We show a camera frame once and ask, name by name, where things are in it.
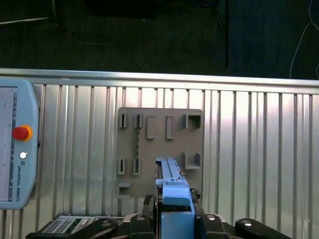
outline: blue plastic part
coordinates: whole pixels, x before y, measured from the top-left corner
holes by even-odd
[[[180,174],[180,168],[171,157],[157,158],[161,164],[163,179],[156,179],[155,183],[163,187],[162,203],[172,206],[189,206],[189,185]]]
[[[38,105],[32,84],[25,80],[0,79],[0,90],[14,88],[16,93],[15,127],[28,125],[32,129],[29,141],[14,141],[12,155],[11,201],[0,201],[0,209],[21,209],[30,197],[35,182],[38,136]],[[27,158],[22,160],[20,153],[26,152]]]
[[[171,158],[158,158],[161,165],[162,179],[156,179],[156,185],[163,187],[162,204],[171,206],[189,206],[188,212],[162,212],[162,239],[193,239],[195,233],[195,210],[189,185],[180,174],[177,162]]]

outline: black metal stand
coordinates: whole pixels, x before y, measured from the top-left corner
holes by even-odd
[[[52,17],[49,16],[41,16],[41,17],[32,17],[32,18],[25,18],[25,19],[17,19],[17,20],[10,20],[10,21],[0,21],[0,25],[10,25],[15,23],[24,23],[24,22],[33,22],[33,21],[43,21],[43,20],[51,20],[63,31],[67,32],[64,24],[61,20],[59,20],[58,14],[57,14],[57,2],[56,0],[51,0],[51,8],[52,8]]]

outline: pegboard fixture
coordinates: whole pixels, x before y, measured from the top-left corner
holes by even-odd
[[[190,109],[120,108],[117,194],[144,197],[156,187],[156,158],[172,157],[190,187],[202,188],[203,112]]]

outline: dark background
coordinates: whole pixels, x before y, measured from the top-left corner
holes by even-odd
[[[312,16],[319,24],[319,0]],[[50,0],[2,0],[0,20],[51,14]],[[306,0],[230,0],[230,59],[211,10],[176,1],[154,19],[91,16],[64,0],[68,34],[48,21],[0,25],[0,67],[288,78]],[[224,17],[224,1],[220,14]],[[316,79],[319,32],[309,27],[292,77]]]

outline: corrugated metal wall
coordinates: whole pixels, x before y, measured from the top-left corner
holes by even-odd
[[[23,238],[61,212],[117,214],[120,107],[203,110],[205,210],[230,223],[250,217],[293,238],[319,238],[318,87],[28,79],[41,107],[38,179],[23,210],[0,211],[2,238]],[[134,203],[122,205],[133,213]]]

